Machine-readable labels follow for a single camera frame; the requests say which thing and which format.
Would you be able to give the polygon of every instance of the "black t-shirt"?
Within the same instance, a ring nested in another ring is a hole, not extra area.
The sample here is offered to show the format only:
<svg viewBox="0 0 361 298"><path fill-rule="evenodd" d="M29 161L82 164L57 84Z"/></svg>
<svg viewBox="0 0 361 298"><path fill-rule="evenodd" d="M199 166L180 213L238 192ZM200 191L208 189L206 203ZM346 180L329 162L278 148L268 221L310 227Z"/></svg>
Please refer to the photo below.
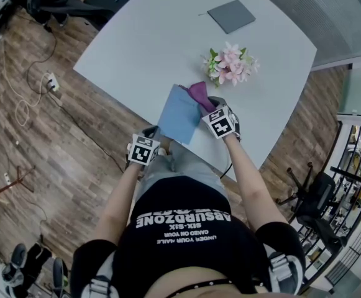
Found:
<svg viewBox="0 0 361 298"><path fill-rule="evenodd" d="M226 198L189 177L161 179L136 203L118 246L93 240L74 253L71 294L81 296L115 250L111 283L120 298L143 297L165 273L199 266L224 274L241 293L256 293L253 278L268 279L263 243L304 262L296 231L272 222L253 233L231 216Z"/></svg>

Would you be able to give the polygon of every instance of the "gray pants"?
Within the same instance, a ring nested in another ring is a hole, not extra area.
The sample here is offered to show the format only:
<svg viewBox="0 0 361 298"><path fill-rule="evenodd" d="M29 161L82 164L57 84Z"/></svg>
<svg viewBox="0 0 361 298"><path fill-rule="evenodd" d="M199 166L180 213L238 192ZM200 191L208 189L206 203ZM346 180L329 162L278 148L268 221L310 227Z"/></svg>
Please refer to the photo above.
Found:
<svg viewBox="0 0 361 298"><path fill-rule="evenodd" d="M220 178L202 159L176 141L171 142L169 151L171 155L157 156L147 168L136 194L136 202L158 180L176 176L188 176L197 180L215 189L228 200L227 192Z"/></svg>

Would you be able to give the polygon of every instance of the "desk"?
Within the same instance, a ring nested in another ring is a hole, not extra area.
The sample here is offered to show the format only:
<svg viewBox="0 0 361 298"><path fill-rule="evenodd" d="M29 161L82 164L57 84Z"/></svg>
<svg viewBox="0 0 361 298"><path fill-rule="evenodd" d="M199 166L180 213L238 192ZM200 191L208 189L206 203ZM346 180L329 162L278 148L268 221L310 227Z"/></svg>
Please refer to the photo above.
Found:
<svg viewBox="0 0 361 298"><path fill-rule="evenodd" d="M225 41L247 47L260 71L235 88L215 88L238 115L242 146L259 168L298 102L316 54L302 31L269 0L240 0L256 21L225 34L206 13L233 0L130 0L100 31L74 69L123 105L157 124L173 84L209 81L201 55ZM222 140L203 124L189 145L220 171L229 166ZM232 179L234 172L228 173Z"/></svg>

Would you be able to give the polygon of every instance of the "white cable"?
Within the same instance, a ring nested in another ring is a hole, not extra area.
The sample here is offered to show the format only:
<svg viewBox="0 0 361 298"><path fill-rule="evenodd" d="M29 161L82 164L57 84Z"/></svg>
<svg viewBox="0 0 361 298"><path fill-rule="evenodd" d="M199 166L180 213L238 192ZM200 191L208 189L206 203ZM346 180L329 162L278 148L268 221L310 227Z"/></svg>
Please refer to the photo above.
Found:
<svg viewBox="0 0 361 298"><path fill-rule="evenodd" d="M2 39L2 53L3 53L3 62L4 62L4 77L7 81L7 83L9 84L9 86L11 87L12 91L18 95L19 97L21 97L21 100L17 103L16 105L16 109L14 111L14 116L16 118L16 121L17 123L21 126L21 127L24 127L26 125L26 123L29 121L30 119L30 107L36 107L40 100L41 100L41 97L42 97L42 94L41 94L41 90L42 90L42 81L43 81L43 78L47 75L49 75L49 73L45 73L42 75L41 77L41 80L40 80L40 83L39 83L39 97L38 97L38 101L35 103L35 104L30 104L29 102L27 102L25 100L25 98L23 96L21 96L18 92L16 92L11 84L11 82L9 81L9 78L7 78L7 74L6 74L6 62L5 62L5 42L4 42L4 39ZM19 121L19 118L17 117L17 111L19 110L19 107L20 107L20 104L24 103L25 104L25 121L24 123L21 123Z"/></svg>

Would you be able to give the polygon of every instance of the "wooden floor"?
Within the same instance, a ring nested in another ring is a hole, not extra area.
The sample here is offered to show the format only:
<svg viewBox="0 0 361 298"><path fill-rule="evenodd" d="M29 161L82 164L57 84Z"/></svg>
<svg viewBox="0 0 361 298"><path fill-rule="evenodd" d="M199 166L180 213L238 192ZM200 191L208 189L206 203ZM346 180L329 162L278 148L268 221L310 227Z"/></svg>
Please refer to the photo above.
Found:
<svg viewBox="0 0 361 298"><path fill-rule="evenodd" d="M52 29L57 48L51 59L31 69L32 86L38 88L44 72L54 72L60 82L60 90L53 94L57 102L123 168L131 134L147 123L73 71L97 34L90 25L72 18L64 28L53 22ZM38 95L27 87L25 71L52 51L54 39L41 26L17 16L3 34L8 78L18 93L34 103ZM2 196L9 204L0 203L0 251L8 259L17 243L31 246L43 220L45 244L70 264L75 248L90 236L121 172L49 96L30 110L27 125L19 126L14 110L20 98L5 80L2 64L0 41L0 187L6 185L4 173L15 178L17 165L23 169L35 165L36 170L25 180L34 194L14 187ZM260 169L273 197L284 198L295 187L286 176L287 167L303 177L308 161L316 169L324 163L337 130L335 114L344 75L344 67L310 75L290 121ZM245 220L235 184L226 180L226 186L235 215Z"/></svg>

